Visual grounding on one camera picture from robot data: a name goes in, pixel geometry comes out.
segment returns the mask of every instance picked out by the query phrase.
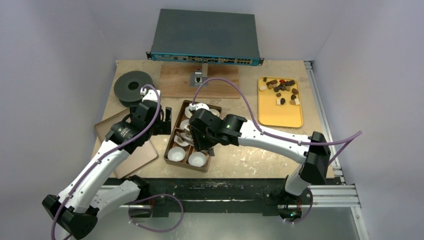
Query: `black tape roll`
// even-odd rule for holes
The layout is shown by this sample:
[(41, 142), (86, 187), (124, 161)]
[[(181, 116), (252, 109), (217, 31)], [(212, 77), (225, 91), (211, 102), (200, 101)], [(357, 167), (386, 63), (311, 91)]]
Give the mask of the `black tape roll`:
[(153, 85), (153, 80), (144, 71), (129, 71), (116, 80), (113, 91), (125, 107), (139, 104), (142, 100), (140, 90), (146, 84)]

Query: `wooden table surface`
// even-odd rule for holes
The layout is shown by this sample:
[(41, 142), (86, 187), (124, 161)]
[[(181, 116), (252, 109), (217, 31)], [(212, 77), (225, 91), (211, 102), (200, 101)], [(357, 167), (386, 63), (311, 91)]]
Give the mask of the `wooden table surface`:
[[(158, 89), (159, 77), (161, 73), (162, 61), (151, 60), (119, 60), (117, 69), (113, 78), (113, 84), (110, 89), (106, 107), (102, 120), (124, 110), (126, 107), (121, 105), (114, 94), (113, 86), (116, 80), (123, 74), (130, 71), (143, 71), (148, 73), (153, 83)], [(282, 77), (295, 79), (299, 83), (302, 93), (303, 126), (300, 128), (273, 127), (277, 130), (292, 134), (311, 135), (313, 131), (322, 132), (320, 117), (316, 108), (314, 95), (310, 86), (307, 72), (303, 61), (280, 61), (266, 60), (262, 66), (240, 66), (239, 67), (239, 85), (241, 91), (245, 94), (250, 103), (256, 119), (258, 118), (258, 90), (257, 81), (260, 77)], [(172, 126), (174, 126), (176, 117), (180, 111), (184, 98), (162, 98), (163, 108), (172, 108)], [(249, 111), (243, 101), (240, 99), (205, 99), (201, 101), (206, 104), (212, 104), (222, 107), (222, 115), (235, 114), (247, 119), (251, 119)], [(216, 145), (215, 156), (211, 158), (209, 171), (206, 173), (189, 170), (186, 168), (173, 166), (165, 163), (164, 153), (167, 147), (169, 135), (152, 136), (151, 142), (155, 147), (159, 157), (138, 169), (134, 173), (143, 178), (285, 178), (298, 166), (293, 160), (262, 149), (245, 146), (222, 146)], [(93, 155), (100, 147), (100, 140), (96, 140)], [(333, 178), (334, 172), (331, 166), (328, 167), (327, 178)]]

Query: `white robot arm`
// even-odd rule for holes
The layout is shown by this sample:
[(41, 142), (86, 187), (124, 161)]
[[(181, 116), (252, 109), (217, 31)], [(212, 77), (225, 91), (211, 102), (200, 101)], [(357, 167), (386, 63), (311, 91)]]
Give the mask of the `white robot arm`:
[(130, 114), (122, 121), (114, 124), (101, 143), (100, 149), (91, 159), (82, 172), (58, 195), (47, 195), (42, 201), (52, 219), (57, 215), (59, 207), (63, 205), (57, 223), (70, 233), (75, 239), (82, 239), (88, 235), (96, 225), (98, 219), (112, 210), (146, 196), (147, 184), (137, 177), (126, 180), (118, 187), (102, 195), (96, 195), (111, 173), (125, 161), (137, 147), (150, 139), (152, 135), (169, 135), (171, 133), (171, 108), (161, 109), (162, 117), (157, 117), (153, 125), (137, 139), (109, 153), (99, 160), (100, 156), (112, 151), (122, 143), (132, 140), (135, 135), (146, 129), (154, 118), (158, 107), (158, 98), (153, 90), (142, 89), (142, 102), (138, 106), (130, 107)]
[(197, 151), (208, 150), (216, 144), (256, 147), (283, 155), (297, 162), (299, 166), (290, 174), (284, 186), (288, 196), (299, 196), (311, 184), (326, 182), (330, 160), (328, 146), (309, 146), (300, 143), (311, 141), (323, 143), (323, 134), (314, 132), (312, 136), (297, 135), (261, 126), (270, 134), (297, 140), (299, 144), (277, 139), (258, 131), (251, 120), (228, 114), (224, 119), (213, 115), (204, 103), (191, 104), (193, 115), (189, 120), (194, 147)]

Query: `gray wall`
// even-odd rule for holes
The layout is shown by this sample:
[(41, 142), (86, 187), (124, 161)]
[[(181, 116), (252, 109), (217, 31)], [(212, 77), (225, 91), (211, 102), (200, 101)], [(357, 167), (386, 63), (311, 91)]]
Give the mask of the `gray wall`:
[(351, 0), (314, 63), (373, 240), (423, 239), (424, 2)]
[(84, 0), (1, 1), (1, 239), (49, 238), (41, 202), (89, 161), (113, 72)]
[(118, 59), (145, 59), (161, 8), (255, 14), (261, 57), (313, 60), (347, 0), (87, 0)]

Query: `metal frame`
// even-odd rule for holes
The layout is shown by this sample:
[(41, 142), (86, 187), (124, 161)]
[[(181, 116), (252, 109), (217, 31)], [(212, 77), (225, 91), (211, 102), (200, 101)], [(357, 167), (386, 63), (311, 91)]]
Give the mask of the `metal frame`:
[[(318, 113), (319, 113), (319, 118), (321, 121), (321, 126), (322, 126), (322, 134), (324, 134), (324, 136), (326, 137), (327, 140), (329, 141), (333, 141), (333, 136), (331, 134), (331, 130), (330, 130), (330, 126), (329, 126), (329, 122), (327, 121), (327, 115), (326, 112), (324, 110), (324, 106), (323, 106), (323, 102), (321, 101), (321, 96), (320, 96), (320, 92), (318, 90), (318, 86), (317, 86), (317, 82), (314, 76), (314, 71), (312, 68), (312, 64), (310, 61), (304, 61), (305, 64), (305, 68), (306, 68), (306, 72), (309, 78), (309, 82), (310, 85), (312, 86), (312, 92), (313, 92), (313, 96), (315, 98), (315, 104), (316, 104), (316, 108), (318, 109)], [(331, 152), (334, 154), (336, 152), (336, 148), (334, 146), (330, 146)], [(336, 158), (335, 161), (331, 164), (333, 170), (334, 170), (334, 175), (336, 177), (340, 177), (340, 180), (343, 184), (343, 186), (346, 186), (345, 183), (345, 178), (343, 177), (343, 171), (342, 171), (342, 167), (340, 165), (339, 162), (339, 158)], [(354, 191), (356, 192), (356, 187), (354, 185), (352, 185)], [(359, 235), (359, 239), (360, 240), (369, 240), (370, 236), (367, 232), (367, 227), (365, 226), (365, 222), (364, 222), (364, 218), (362, 216), (362, 211), (361, 211), (361, 204), (358, 198), (358, 193), (355, 194), (357, 197), (357, 203), (358, 205), (355, 206), (350, 206), (350, 209), (352, 211), (352, 215), (353, 215), (353, 219), (355, 221), (355, 225), (356, 225), (356, 230), (358, 232)], [(338, 201), (337, 198), (333, 198), (331, 200), (331, 202), (333, 201)]]

